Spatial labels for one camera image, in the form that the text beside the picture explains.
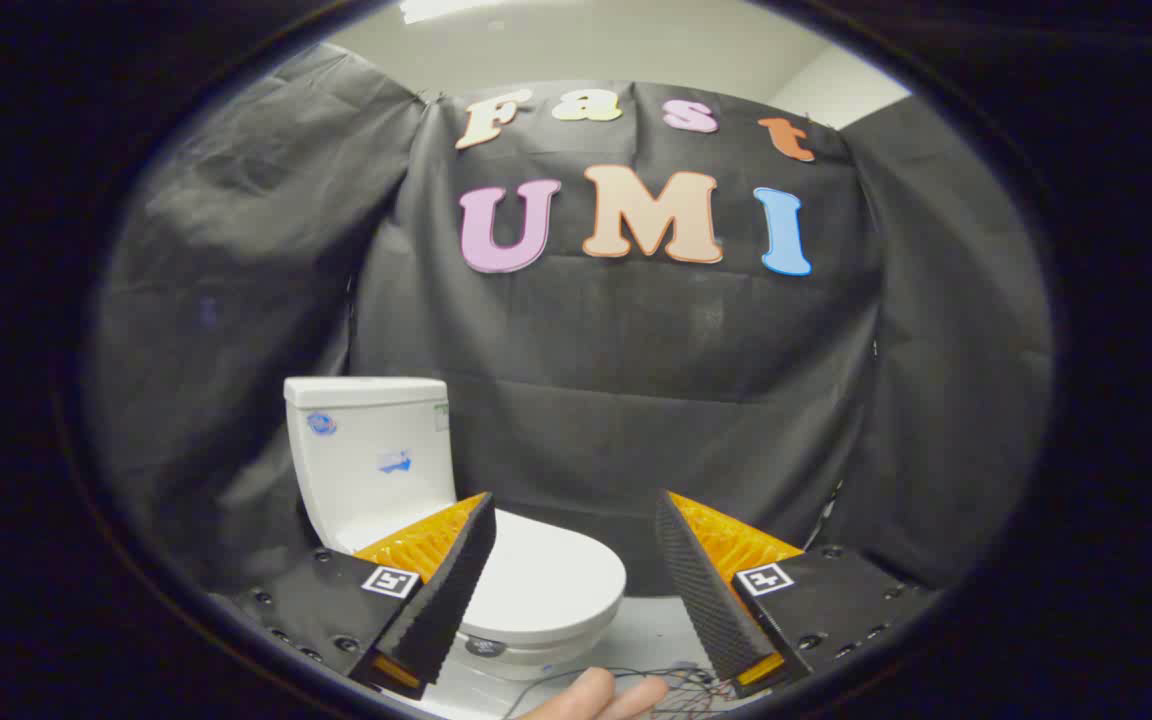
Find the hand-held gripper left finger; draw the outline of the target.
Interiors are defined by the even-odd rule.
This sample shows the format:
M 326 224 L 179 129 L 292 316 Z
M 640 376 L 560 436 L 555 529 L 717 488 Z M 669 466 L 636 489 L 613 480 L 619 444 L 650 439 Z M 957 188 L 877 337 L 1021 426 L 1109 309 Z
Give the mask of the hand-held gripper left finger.
M 495 539 L 485 492 L 356 553 L 311 550 L 227 602 L 311 662 L 420 700 L 442 674 Z

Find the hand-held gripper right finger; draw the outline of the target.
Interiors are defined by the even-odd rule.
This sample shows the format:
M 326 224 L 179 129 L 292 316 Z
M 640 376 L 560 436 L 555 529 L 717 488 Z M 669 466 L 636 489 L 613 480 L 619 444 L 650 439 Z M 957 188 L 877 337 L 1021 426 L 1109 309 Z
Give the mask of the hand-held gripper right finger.
M 710 665 L 740 698 L 851 662 L 938 596 L 861 550 L 799 550 L 668 488 L 655 537 Z

